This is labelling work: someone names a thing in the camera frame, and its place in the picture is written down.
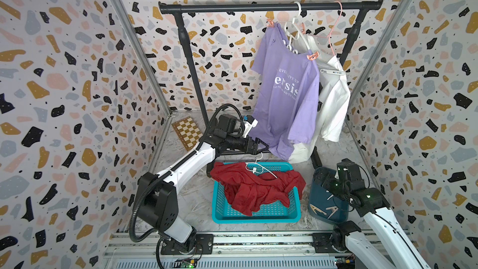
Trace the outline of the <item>purple garment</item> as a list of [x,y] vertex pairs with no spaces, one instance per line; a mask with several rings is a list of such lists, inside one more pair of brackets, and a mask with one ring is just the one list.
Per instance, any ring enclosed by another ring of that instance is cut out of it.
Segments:
[[304,103],[314,108],[319,90],[319,70],[310,53],[294,54],[286,46],[286,34],[280,23],[267,27],[252,70],[261,75],[261,86],[253,117],[258,124],[249,135],[269,145],[275,156],[287,161],[294,140],[306,135],[293,127],[295,116]]

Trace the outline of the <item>red garment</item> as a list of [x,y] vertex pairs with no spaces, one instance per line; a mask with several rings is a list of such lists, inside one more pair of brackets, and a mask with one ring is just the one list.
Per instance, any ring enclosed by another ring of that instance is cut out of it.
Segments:
[[276,201],[289,207],[289,193],[294,188],[302,198],[306,182],[299,172],[262,169],[259,175],[253,173],[253,169],[259,167],[259,164],[217,163],[210,175],[224,187],[225,198],[231,207],[246,216]]

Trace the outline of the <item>white printed t-shirt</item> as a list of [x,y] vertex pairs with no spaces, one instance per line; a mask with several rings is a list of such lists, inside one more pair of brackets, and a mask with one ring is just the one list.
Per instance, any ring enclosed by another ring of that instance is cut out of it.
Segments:
[[317,104],[314,108],[308,103],[302,104],[295,116],[293,127],[306,135],[306,139],[293,141],[293,152],[288,162],[302,163],[312,155],[318,141],[339,141],[351,92],[345,75],[321,73],[322,68],[344,71],[336,55],[320,54],[315,60],[319,70],[321,89],[317,91]]

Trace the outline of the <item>white plastic hangers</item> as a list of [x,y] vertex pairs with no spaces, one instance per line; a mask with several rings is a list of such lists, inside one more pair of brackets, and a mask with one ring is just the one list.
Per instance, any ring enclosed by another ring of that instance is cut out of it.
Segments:
[[292,41],[297,41],[299,39],[302,40],[302,45],[305,46],[306,48],[306,53],[311,52],[311,48],[309,46],[309,42],[307,40],[307,37],[304,35],[302,32],[302,29],[298,26],[298,17],[301,16],[302,13],[302,6],[299,1],[294,2],[295,5],[298,7],[298,12],[296,16],[292,17],[291,21],[286,21],[284,25],[284,31],[287,37],[287,41],[285,42],[286,48],[294,53],[294,54],[299,54],[299,51],[293,47]]

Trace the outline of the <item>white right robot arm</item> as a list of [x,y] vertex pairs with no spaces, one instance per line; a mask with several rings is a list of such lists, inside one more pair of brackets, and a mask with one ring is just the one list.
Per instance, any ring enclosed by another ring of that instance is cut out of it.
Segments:
[[356,210],[390,258],[373,246],[351,220],[334,226],[330,236],[332,248],[336,252],[350,252],[369,269],[428,269],[430,266],[398,223],[390,203],[380,190],[372,187],[370,180],[363,180],[362,172],[361,166],[346,158],[337,163],[336,170],[317,168],[314,182]]

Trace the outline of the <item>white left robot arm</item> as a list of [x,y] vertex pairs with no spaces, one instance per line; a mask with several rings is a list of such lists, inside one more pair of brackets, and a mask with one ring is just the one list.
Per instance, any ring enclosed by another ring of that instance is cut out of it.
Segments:
[[178,193],[203,167],[229,150],[256,155],[268,149],[249,133],[258,124],[252,116],[216,113],[198,144],[179,161],[159,173],[139,178],[128,233],[134,243],[152,233],[173,240],[184,250],[195,244],[196,230],[179,217]]

